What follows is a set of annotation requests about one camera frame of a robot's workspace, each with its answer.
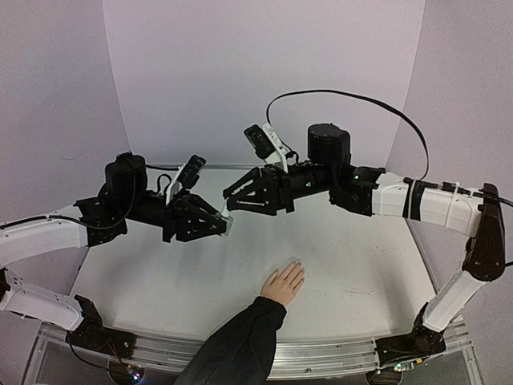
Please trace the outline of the white nail polish cap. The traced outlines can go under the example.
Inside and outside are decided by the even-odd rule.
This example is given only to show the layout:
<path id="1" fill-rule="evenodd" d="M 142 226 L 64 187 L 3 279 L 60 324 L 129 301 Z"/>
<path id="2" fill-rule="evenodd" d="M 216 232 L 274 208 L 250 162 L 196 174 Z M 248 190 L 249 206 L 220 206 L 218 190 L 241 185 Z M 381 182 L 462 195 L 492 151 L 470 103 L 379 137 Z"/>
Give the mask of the white nail polish cap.
<path id="1" fill-rule="evenodd" d="M 225 200 L 222 206 L 222 209 L 220 210 L 220 215 L 222 217 L 229 217 L 231 214 L 229 208 L 228 208 L 228 201 Z"/>

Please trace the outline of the clear nail polish bottle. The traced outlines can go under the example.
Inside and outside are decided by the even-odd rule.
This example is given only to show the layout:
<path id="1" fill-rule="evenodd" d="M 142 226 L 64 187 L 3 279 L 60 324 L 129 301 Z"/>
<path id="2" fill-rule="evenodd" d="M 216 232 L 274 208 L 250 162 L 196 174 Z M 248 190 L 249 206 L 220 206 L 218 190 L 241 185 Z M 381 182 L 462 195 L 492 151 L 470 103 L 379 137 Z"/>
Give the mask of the clear nail polish bottle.
<path id="1" fill-rule="evenodd" d="M 228 216 L 220 215 L 220 220 L 224 223 L 224 230 L 220 233 L 220 235 L 222 237 L 227 237 L 230 234 L 231 229 L 232 229 L 233 217 L 230 215 L 228 215 Z"/>

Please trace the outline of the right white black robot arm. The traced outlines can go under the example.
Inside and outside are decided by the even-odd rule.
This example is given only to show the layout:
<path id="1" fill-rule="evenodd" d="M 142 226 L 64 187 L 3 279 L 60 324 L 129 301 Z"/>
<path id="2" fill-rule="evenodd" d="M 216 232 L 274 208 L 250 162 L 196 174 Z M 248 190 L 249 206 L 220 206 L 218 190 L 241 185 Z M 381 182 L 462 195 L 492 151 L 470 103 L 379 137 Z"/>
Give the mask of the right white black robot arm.
<path id="1" fill-rule="evenodd" d="M 435 184 L 384 168 L 355 167 L 349 133 L 333 124 L 309 127 L 307 160 L 296 165 L 288 164 L 285 146 L 271 125 L 254 125 L 245 136 L 265 164 L 224 190 L 228 211 L 274 216 L 281 210 L 292 212 L 296 199 L 325 192 L 332 205 L 350 213 L 426 222 L 467 237 L 460 270 L 421 308 L 412 330 L 380 338 L 374 348 L 378 366 L 396 371 L 442 353 L 450 322 L 507 267 L 498 189 L 493 184 L 482 188 Z"/>

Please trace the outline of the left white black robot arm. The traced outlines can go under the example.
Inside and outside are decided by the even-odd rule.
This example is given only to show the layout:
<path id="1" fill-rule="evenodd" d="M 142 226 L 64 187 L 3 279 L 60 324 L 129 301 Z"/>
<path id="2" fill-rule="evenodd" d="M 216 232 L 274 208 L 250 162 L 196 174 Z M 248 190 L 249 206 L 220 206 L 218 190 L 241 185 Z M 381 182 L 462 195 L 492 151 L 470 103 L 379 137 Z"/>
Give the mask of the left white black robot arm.
<path id="1" fill-rule="evenodd" d="M 104 326 L 92 300 L 58 294 L 25 281 L 7 267 L 17 261 L 61 249 L 93 248 L 127 234 L 127 221 L 162 230 L 165 242 L 188 242 L 228 234 L 232 218 L 191 192 L 206 161 L 192 156 L 166 187 L 147 187 L 142 156 L 125 152 L 105 168 L 97 197 L 76 201 L 65 209 L 1 225 L 1 309 L 66 331 L 73 347 L 119 359 L 135 348 L 131 332 Z"/>

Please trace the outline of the black sleeved forearm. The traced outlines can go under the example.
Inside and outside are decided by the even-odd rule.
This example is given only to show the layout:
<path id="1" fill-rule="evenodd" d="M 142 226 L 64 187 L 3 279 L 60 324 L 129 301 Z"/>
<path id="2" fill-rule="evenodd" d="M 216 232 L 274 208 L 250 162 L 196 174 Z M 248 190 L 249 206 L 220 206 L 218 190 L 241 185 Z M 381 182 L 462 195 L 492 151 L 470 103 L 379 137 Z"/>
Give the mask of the black sleeved forearm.
<path id="1" fill-rule="evenodd" d="M 205 341 L 175 383 L 264 384 L 285 315 L 282 305 L 257 297 Z"/>

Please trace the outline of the person's bare hand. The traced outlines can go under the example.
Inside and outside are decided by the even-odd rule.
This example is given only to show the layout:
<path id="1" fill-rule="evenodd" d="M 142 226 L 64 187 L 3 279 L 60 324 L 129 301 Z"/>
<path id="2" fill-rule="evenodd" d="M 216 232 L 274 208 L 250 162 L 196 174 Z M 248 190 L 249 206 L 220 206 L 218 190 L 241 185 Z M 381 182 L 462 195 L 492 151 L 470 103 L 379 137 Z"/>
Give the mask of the person's bare hand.
<path id="1" fill-rule="evenodd" d="M 282 271 L 275 270 L 265 281 L 260 296 L 286 307 L 297 296 L 305 282 L 301 262 L 293 261 Z"/>

